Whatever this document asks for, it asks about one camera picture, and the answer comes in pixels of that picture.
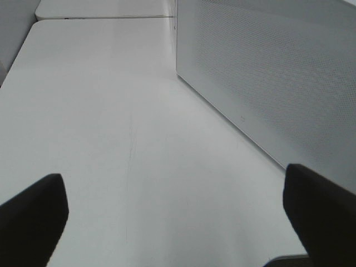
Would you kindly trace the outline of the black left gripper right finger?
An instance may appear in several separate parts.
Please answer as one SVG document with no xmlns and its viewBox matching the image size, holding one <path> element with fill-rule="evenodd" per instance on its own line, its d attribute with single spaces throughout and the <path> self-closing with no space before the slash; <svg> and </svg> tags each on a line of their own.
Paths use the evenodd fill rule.
<svg viewBox="0 0 356 267">
<path fill-rule="evenodd" d="M 355 195 L 301 165 L 288 165 L 283 208 L 314 266 L 355 266 Z"/>
</svg>

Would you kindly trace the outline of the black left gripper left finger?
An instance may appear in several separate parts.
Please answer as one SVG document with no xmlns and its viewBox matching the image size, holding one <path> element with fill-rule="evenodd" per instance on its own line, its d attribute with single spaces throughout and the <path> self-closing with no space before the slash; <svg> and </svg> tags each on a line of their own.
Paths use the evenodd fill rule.
<svg viewBox="0 0 356 267">
<path fill-rule="evenodd" d="M 69 216 L 61 174 L 49 174 L 1 205 L 1 266 L 46 266 Z"/>
</svg>

